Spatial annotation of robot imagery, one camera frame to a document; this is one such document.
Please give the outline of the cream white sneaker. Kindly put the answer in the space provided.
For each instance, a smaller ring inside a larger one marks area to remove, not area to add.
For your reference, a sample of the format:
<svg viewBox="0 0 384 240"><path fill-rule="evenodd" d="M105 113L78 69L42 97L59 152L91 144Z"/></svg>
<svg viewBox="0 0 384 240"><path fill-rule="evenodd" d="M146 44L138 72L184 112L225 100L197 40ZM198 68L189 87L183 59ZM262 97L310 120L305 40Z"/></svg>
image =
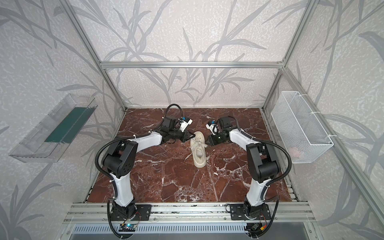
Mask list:
<svg viewBox="0 0 384 240"><path fill-rule="evenodd" d="M190 139L190 148L193 155L194 165L203 168L207 163L205 137L202 132L194 132L195 137Z"/></svg>

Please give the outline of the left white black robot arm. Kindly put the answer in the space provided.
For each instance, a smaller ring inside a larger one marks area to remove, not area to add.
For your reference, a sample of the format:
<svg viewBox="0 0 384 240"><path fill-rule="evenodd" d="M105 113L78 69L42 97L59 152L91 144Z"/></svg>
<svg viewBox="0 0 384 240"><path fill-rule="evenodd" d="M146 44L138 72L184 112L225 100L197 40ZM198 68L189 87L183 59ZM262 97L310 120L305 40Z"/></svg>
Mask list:
<svg viewBox="0 0 384 240"><path fill-rule="evenodd" d="M114 196L108 201L108 204L113 203L113 213L121 218L131 219L137 212L130 181L137 153L165 144L169 140L183 143L191 140L196 136L187 130L192 122L179 105L171 104L154 130L139 136L116 137L98 150L94 160L95 167L113 185Z"/></svg>

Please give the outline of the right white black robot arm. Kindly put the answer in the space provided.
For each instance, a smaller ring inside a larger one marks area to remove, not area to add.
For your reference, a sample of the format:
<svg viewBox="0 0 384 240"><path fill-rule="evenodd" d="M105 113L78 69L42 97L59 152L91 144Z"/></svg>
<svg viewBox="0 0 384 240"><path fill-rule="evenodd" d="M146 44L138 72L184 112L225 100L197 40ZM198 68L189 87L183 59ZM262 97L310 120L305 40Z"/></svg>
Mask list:
<svg viewBox="0 0 384 240"><path fill-rule="evenodd" d="M251 187L246 194L242 214L245 218L256 219L261 214L267 216L268 205L272 199L265 199L268 188L285 178L292 169L292 158L287 150L271 142L251 136L240 128L239 122L232 124L234 117L227 116L212 120L206 124L211 131L207 143L216 146L226 142L232 142L247 152L247 163L252 177ZM279 149L288 159L285 172L279 176L281 171L276 149Z"/></svg>

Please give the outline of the pink object in basket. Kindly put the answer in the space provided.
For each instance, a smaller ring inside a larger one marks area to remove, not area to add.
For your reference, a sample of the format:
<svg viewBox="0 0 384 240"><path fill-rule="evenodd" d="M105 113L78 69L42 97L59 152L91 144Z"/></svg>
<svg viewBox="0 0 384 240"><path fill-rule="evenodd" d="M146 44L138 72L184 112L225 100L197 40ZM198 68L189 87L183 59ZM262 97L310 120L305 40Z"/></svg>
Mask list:
<svg viewBox="0 0 384 240"><path fill-rule="evenodd" d="M292 158L297 158L297 159L300 159L304 154L304 152L299 150L297 147L289 148L288 152Z"/></svg>

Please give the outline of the green lit circuit board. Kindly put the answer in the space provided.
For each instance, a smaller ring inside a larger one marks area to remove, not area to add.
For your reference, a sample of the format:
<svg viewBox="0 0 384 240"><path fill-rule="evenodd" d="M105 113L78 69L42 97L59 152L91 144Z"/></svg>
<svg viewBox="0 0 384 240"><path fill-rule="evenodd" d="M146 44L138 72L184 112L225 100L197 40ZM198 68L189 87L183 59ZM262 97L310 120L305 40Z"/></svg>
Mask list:
<svg viewBox="0 0 384 240"><path fill-rule="evenodd" d="M120 224L118 231L120 233L135 232L138 228L138 224Z"/></svg>

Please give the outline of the right wiring connector bundle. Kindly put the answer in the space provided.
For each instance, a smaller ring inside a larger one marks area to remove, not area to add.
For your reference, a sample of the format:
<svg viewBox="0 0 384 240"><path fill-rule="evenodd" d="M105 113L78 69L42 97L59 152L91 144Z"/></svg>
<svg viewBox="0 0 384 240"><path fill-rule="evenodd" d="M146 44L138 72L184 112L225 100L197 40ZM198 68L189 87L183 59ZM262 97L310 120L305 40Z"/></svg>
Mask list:
<svg viewBox="0 0 384 240"><path fill-rule="evenodd" d="M262 232L267 228L267 225L263 225L262 223L247 223L247 225L244 227L245 231L256 233L256 232Z"/></svg>

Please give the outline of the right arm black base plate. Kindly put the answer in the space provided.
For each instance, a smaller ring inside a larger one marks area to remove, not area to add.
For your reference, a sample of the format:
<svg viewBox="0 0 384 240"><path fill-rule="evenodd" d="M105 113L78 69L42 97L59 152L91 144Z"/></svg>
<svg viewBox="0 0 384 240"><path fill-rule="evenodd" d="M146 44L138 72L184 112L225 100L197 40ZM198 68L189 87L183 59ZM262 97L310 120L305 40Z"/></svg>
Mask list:
<svg viewBox="0 0 384 240"><path fill-rule="evenodd" d="M272 218L268 204L262 203L259 206L248 206L243 204L229 204L228 212L233 221L247 220L270 220Z"/></svg>

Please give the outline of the aluminium frame cage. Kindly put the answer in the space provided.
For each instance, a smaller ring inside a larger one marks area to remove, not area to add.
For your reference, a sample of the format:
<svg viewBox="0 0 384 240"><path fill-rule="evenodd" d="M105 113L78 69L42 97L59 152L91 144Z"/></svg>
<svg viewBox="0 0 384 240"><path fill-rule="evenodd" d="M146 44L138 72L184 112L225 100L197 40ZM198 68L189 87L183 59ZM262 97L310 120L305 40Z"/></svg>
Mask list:
<svg viewBox="0 0 384 240"><path fill-rule="evenodd" d="M77 14L71 5L70 1L60 1L61 12L69 19L72 27L75 29L77 35L82 41L84 47L87 50L87 53L91 56L92 64L91 67L96 69L96 72L101 75L103 81L107 84L109 89L114 94L115 98L121 109L126 110L127 106L125 105L121 95L117 92L116 87L113 85L112 81L108 77L105 69L114 69L114 68L141 68L141 69L205 69L205 68L214 68L214 69L279 69L279 73L272 85L272 88L269 92L271 96L276 90L277 85L282 77L286 77L287 81L290 83L290 86L295 90L300 92L303 96L305 102L312 109L314 114L316 114L320 124L324 127L325 131L334 137L334 147L333 151L337 156L339 162L345 169L350 179L353 181L357 189L359 190L361 196L366 201L369 208L375 214L376 218L380 223L384 222L384 199L379 194L379 192L374 188L372 182L369 178L363 173L363 170L360 169L357 162L353 159L352 155L348 152L345 145L336 135L336 132L329 125L327 120L323 115L321 115L318 107L312 101L310 96L308 96L307 91L302 87L298 82L297 78L293 75L292 71L288 68L288 63L292 58L294 50L297 48L297 45L300 41L300 38L303 36L305 28L308 26L310 19L315 13L315 9L318 6L318 1L308 1L304 14L300 20L299 26L294 34L292 42L288 48L286 56L277 62L101 62L97 56L96 50L92 46L92 43L89 37L86 35L86 32L77 17Z"/></svg>

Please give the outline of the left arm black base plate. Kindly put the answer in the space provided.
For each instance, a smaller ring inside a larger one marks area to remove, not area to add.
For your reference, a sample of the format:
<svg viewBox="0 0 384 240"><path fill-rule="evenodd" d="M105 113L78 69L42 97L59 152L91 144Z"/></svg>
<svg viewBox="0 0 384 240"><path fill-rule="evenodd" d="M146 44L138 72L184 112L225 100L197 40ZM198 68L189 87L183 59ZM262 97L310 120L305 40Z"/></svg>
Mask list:
<svg viewBox="0 0 384 240"><path fill-rule="evenodd" d="M151 215L152 205L128 205L122 207L113 203L110 212L112 221L148 221Z"/></svg>

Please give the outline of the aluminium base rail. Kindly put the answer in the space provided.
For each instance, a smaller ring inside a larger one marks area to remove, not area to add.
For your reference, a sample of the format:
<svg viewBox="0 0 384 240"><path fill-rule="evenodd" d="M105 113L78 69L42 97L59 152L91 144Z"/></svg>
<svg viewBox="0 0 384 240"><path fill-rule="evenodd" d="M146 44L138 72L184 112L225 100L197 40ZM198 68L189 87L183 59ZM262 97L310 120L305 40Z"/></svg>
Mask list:
<svg viewBox="0 0 384 240"><path fill-rule="evenodd" d="M242 203L139 203L139 213L126 224L140 234L240 234L244 236L257 224L269 222L271 234L293 235L309 240L323 236L307 202L269 203L266 210L246 217ZM75 234L110 234L106 203L73 204L57 234L58 240L69 240Z"/></svg>

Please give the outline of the clear plastic wall bin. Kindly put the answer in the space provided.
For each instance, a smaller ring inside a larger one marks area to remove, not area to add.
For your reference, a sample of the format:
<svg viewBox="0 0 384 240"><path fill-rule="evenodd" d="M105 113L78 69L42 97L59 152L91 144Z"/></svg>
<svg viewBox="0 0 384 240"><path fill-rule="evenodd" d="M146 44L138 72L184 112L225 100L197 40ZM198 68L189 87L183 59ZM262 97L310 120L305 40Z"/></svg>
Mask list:
<svg viewBox="0 0 384 240"><path fill-rule="evenodd" d="M67 94L9 153L23 163L56 163L98 107L96 98Z"/></svg>

